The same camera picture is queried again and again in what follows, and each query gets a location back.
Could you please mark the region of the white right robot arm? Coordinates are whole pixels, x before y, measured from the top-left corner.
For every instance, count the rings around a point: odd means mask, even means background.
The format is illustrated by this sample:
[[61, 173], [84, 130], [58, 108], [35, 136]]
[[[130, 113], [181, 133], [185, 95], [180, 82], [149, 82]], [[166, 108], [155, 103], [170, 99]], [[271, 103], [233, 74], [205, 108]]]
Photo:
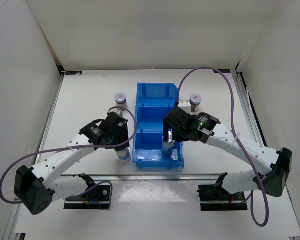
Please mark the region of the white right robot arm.
[[176, 142], [201, 142], [221, 149], [244, 161], [252, 170], [240, 173], [222, 173], [214, 185], [220, 200], [243, 191], [265, 191], [271, 197], [281, 197], [292, 169], [293, 153], [283, 147], [268, 148], [234, 136], [220, 120], [207, 113], [191, 115], [174, 107], [163, 118], [163, 139], [168, 141], [169, 131]]

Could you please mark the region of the grey-lid brown spice jar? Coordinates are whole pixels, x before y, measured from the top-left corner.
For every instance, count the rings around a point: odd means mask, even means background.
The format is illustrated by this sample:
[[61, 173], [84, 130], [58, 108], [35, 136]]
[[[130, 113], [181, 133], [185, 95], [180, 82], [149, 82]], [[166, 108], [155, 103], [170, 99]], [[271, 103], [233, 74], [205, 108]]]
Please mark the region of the grey-lid brown spice jar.
[[189, 99], [191, 105], [191, 112], [196, 113], [199, 110], [200, 104], [202, 102], [202, 96], [198, 93], [193, 93]]

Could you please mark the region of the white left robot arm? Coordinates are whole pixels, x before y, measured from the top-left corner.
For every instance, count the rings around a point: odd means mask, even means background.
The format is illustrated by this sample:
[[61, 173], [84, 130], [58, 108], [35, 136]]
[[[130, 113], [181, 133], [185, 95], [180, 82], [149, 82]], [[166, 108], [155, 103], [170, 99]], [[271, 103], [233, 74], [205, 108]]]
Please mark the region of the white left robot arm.
[[59, 177], [82, 158], [94, 153], [99, 146], [122, 150], [127, 142], [128, 121], [116, 112], [108, 113], [106, 119], [95, 120], [85, 127], [66, 146], [43, 162], [16, 171], [14, 193], [32, 215], [42, 213], [54, 201], [80, 198], [90, 201], [97, 198], [94, 180], [78, 174], [68, 180]]

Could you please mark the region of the grey-lid dark spice jar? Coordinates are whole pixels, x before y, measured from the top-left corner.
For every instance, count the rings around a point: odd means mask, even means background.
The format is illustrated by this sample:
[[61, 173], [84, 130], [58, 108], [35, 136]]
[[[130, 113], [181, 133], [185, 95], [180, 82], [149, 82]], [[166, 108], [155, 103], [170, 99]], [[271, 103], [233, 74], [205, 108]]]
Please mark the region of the grey-lid dark spice jar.
[[125, 111], [128, 109], [127, 97], [123, 92], [118, 92], [114, 96], [114, 100], [116, 106], [119, 107], [120, 110]]

